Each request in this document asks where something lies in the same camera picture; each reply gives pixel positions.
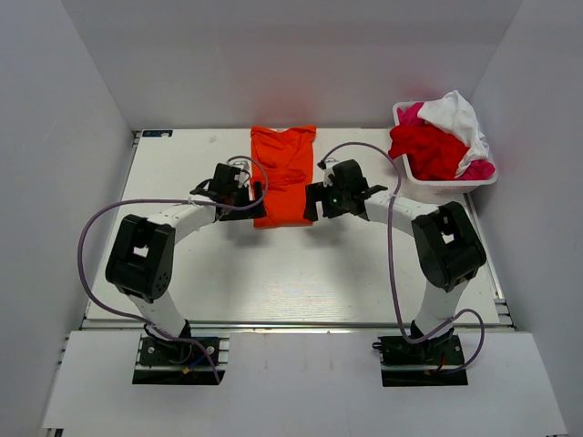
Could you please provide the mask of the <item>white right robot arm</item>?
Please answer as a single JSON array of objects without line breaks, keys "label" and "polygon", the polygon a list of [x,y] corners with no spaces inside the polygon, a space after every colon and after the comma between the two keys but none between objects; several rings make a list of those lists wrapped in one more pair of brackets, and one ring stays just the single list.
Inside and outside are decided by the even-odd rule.
[{"label": "white right robot arm", "polygon": [[[317,167],[324,178],[307,186],[303,217],[315,222],[320,217],[351,214],[386,226],[388,278],[399,330],[419,361],[435,361],[445,350],[442,337],[451,334],[455,320],[475,313],[456,308],[465,288],[486,263],[486,250],[464,207],[455,201],[436,205],[403,197],[400,184],[393,189],[371,186],[353,159],[322,160]],[[425,277],[422,304],[410,330],[404,327],[396,285],[395,229],[413,238]]]}]

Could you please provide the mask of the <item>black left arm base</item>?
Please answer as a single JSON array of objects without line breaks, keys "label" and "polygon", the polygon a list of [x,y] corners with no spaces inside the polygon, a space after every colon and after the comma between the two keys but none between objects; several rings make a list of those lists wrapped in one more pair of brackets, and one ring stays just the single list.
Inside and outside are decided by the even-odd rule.
[{"label": "black left arm base", "polygon": [[205,351],[185,342],[144,334],[138,343],[133,371],[134,385],[218,386],[225,375],[229,339],[195,337]]}]

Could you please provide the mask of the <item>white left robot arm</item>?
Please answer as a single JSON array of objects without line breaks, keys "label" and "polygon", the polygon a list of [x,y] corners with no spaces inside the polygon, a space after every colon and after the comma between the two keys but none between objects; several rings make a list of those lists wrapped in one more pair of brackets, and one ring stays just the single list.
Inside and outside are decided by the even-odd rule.
[{"label": "white left robot arm", "polygon": [[172,299],[175,247],[192,233],[221,221],[266,216],[270,184],[251,181],[239,158],[215,167],[212,178],[198,184],[184,200],[148,216],[129,214],[119,225],[106,265],[106,280],[136,306],[149,335],[161,339],[161,352],[182,363],[192,353],[189,323]]}]

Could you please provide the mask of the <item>orange t-shirt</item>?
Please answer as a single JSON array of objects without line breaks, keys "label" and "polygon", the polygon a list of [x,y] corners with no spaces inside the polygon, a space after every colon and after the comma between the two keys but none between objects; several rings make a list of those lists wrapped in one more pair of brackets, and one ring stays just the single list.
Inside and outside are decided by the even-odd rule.
[{"label": "orange t-shirt", "polygon": [[314,171],[313,142],[317,127],[291,127],[276,131],[267,127],[251,128],[253,182],[260,181],[267,191],[266,216],[256,218],[256,229],[310,226],[303,217],[306,187]]}]

